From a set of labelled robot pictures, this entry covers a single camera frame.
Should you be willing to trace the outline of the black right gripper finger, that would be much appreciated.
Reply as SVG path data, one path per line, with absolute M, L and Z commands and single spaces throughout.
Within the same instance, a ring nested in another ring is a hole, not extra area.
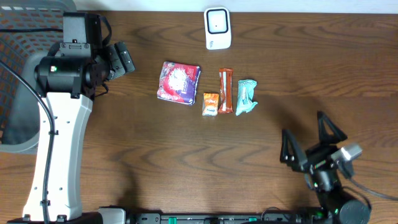
M 337 144 L 347 140 L 347 135 L 322 111 L 317 111 L 318 138 L 322 144 Z
M 288 129 L 282 130 L 280 162 L 295 172 L 308 171 L 308 159 L 295 136 Z

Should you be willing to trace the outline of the purple red snack bag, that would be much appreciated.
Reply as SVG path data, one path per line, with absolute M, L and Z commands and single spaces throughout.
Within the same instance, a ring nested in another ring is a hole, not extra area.
M 199 66 L 164 62 L 159 77 L 158 99 L 193 105 L 200 74 Z

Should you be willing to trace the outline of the mint green snack packet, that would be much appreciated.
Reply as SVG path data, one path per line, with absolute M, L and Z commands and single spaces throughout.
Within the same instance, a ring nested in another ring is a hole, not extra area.
M 254 89 L 257 86 L 255 80 L 239 80 L 238 81 L 238 100 L 236 105 L 236 116 L 241 113 L 248 113 L 257 105 L 253 101 Z

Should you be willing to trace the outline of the small orange tissue pack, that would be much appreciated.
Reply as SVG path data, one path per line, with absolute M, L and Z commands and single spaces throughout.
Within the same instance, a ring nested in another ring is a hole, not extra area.
M 218 114 L 219 94 L 204 93 L 203 94 L 203 116 L 216 116 Z

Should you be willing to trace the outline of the orange brown snack bar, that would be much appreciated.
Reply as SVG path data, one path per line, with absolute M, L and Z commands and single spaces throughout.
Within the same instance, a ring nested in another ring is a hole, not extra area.
M 232 76 L 233 69 L 230 68 L 220 68 L 220 107 L 218 112 L 221 114 L 232 113 Z

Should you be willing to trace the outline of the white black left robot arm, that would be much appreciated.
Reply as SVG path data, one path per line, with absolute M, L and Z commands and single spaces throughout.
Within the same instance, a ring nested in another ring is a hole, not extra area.
M 84 212 L 80 169 L 86 125 L 96 88 L 135 69 L 123 42 L 111 43 L 104 16 L 63 14 L 63 39 L 28 58 L 19 81 L 39 105 L 39 132 L 6 146 L 6 152 L 37 148 L 32 187 L 16 223 L 119 223 L 134 221 L 125 208 L 107 206 Z

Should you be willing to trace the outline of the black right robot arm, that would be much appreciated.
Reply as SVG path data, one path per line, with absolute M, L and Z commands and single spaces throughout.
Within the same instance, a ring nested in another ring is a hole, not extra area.
M 348 137 L 324 112 L 317 112 L 317 122 L 318 143 L 305 151 L 291 131 L 282 130 L 280 162 L 304 174 L 308 188 L 315 191 L 320 203 L 318 208 L 304 208 L 290 216 L 288 222 L 367 223 L 372 210 L 370 201 L 347 192 L 338 176 L 354 176 L 353 161 L 363 150 L 358 144 L 338 147 Z

